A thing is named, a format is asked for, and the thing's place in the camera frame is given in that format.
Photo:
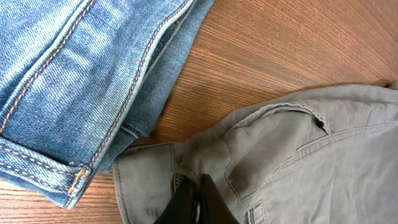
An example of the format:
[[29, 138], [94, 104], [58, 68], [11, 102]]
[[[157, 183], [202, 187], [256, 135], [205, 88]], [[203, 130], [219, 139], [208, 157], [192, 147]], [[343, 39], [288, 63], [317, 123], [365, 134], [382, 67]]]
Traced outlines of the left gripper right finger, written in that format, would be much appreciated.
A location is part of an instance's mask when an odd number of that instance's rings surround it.
[[213, 179], [204, 174], [200, 188], [201, 224], [238, 224], [239, 222], [221, 197]]

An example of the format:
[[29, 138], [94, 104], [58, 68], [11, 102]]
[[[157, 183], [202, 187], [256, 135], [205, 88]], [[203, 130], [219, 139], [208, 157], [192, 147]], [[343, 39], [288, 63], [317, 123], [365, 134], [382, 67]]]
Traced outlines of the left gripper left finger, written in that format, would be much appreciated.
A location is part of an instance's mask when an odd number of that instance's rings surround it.
[[192, 224], [194, 221], [195, 186], [184, 177], [161, 216], [154, 224]]

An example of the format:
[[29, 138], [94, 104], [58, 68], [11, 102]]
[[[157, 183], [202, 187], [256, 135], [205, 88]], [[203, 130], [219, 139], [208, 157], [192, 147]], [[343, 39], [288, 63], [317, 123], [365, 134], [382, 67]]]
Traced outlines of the grey cotton shorts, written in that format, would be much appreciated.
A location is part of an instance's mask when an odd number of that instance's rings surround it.
[[184, 177], [200, 221], [204, 174], [239, 223], [396, 223], [397, 84], [291, 93], [128, 149], [113, 169], [124, 223], [154, 223]]

